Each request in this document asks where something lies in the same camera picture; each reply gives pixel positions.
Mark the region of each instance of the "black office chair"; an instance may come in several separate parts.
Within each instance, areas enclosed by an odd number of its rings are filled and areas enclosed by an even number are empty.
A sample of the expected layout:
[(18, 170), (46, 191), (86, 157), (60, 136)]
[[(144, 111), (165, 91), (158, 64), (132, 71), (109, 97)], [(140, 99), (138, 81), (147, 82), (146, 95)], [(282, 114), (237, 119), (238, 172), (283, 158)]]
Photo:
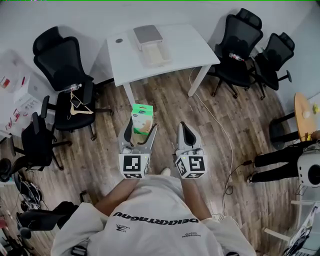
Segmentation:
[[(81, 63), (80, 48), (78, 40), (69, 36), (63, 38), (59, 34), (58, 27), (52, 27), (42, 33), (33, 43), (34, 63), (44, 73), (53, 89), (60, 92), (56, 105), (49, 104), (49, 96), (46, 96), (42, 103), (41, 116), (47, 116), (47, 110), (55, 110), (54, 127), (59, 131), (73, 131), (88, 126), (91, 140), (97, 136), (93, 133), (91, 124), (95, 121), (96, 112), (109, 112), (113, 115), (112, 109), (97, 109), (95, 106), (95, 93), (97, 88), (93, 78), (85, 74)], [(71, 97), (70, 93), (61, 92), (71, 85), (82, 84), (74, 95), (82, 101), (93, 113), (75, 115), (70, 114)]]
[(78, 207), (72, 202), (63, 201), (54, 210), (33, 209), (24, 213), (17, 212), (17, 228), (24, 239), (30, 239), (32, 231), (50, 231), (55, 225), (61, 229)]
[[(264, 35), (261, 28), (261, 19), (243, 8), (237, 15), (229, 14), (226, 17), (222, 42), (216, 44), (214, 49), (214, 53), (220, 59), (220, 64), (213, 66), (214, 72), (207, 73), (207, 75), (220, 78), (215, 91), (212, 93), (213, 97), (217, 94), (223, 81), (234, 92), (233, 97), (235, 99), (238, 97), (238, 93), (233, 85), (246, 89), (250, 88), (250, 73), (245, 61)], [(244, 61), (229, 57), (230, 53)]]
[(18, 152), (24, 156), (19, 157), (13, 163), (10, 172), (7, 174), (8, 180), (12, 174), (21, 168), (30, 170), (33, 167), (40, 167), (38, 171), (43, 171), (46, 166), (51, 164), (52, 159), (60, 170), (64, 169), (63, 166), (59, 165), (53, 148), (63, 145), (71, 146), (72, 142), (67, 140), (53, 144), (52, 140), (56, 141), (57, 139), (53, 136), (52, 131), (47, 129), (45, 120), (39, 117), (37, 112), (32, 114), (32, 119), (32, 123), (21, 134), (23, 150), (15, 147), (12, 137), (10, 138), (9, 145), (12, 154), (16, 156), (16, 152)]
[(249, 71), (255, 72), (252, 76), (255, 78), (254, 82), (259, 84), (262, 92), (261, 100), (266, 97), (265, 86), (277, 91), (279, 81), (288, 79), (292, 83), (288, 70), (286, 75), (280, 78), (276, 71), (279, 71), (283, 64), (294, 56), (294, 49), (295, 43), (286, 33), (283, 32), (281, 35), (272, 33), (265, 50), (254, 57), (253, 67)]

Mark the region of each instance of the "person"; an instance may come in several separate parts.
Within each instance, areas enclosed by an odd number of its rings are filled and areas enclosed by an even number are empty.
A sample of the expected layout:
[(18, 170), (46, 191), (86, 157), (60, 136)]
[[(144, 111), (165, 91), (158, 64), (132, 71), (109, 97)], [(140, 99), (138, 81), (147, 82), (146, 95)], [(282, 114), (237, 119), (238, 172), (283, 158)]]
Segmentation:
[(247, 177), (247, 182), (272, 182), (285, 178), (298, 177), (299, 173), (297, 162), (299, 157), (304, 153), (305, 150), (312, 150), (315, 148), (315, 144), (318, 140), (320, 140), (320, 130), (317, 130), (311, 134), (311, 140), (302, 141), (272, 153), (256, 156), (254, 159), (255, 168), (277, 163), (287, 164), (268, 171), (255, 171)]
[(170, 173), (123, 179), (95, 206), (81, 203), (51, 255), (256, 255), (232, 218), (212, 218), (193, 179)]

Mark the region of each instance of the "water bottle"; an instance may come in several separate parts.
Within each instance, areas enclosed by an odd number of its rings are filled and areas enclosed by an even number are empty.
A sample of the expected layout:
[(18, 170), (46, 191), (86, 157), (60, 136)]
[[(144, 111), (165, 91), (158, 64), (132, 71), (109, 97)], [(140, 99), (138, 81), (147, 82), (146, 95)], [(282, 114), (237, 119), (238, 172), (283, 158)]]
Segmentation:
[(63, 89), (63, 92), (64, 92), (65, 94), (67, 94), (67, 93), (70, 93), (70, 92), (72, 92), (72, 91), (78, 90), (81, 86), (82, 86), (81, 83), (79, 83), (79, 84), (74, 83), (74, 84), (71, 84), (70, 86), (64, 88), (64, 89)]

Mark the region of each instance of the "black pants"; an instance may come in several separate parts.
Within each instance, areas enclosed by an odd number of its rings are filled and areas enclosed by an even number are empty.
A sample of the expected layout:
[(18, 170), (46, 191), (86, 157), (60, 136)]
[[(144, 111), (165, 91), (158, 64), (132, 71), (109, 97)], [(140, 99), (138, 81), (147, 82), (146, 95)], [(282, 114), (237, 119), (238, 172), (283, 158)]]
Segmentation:
[(277, 163), (287, 163), (281, 167), (256, 173), (252, 176), (252, 182), (272, 182), (285, 178), (298, 177), (298, 158), (304, 152), (304, 148), (316, 143), (316, 141), (303, 141), (288, 146), (276, 152), (259, 155), (254, 159), (255, 167), (262, 167)]

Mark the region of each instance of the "green box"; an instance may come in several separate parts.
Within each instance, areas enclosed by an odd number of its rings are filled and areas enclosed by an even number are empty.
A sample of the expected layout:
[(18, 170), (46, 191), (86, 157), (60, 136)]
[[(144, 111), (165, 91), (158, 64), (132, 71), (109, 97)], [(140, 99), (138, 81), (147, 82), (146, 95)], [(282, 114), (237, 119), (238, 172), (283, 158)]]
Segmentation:
[(133, 104), (131, 112), (133, 132), (148, 135), (154, 124), (154, 107), (143, 104)]

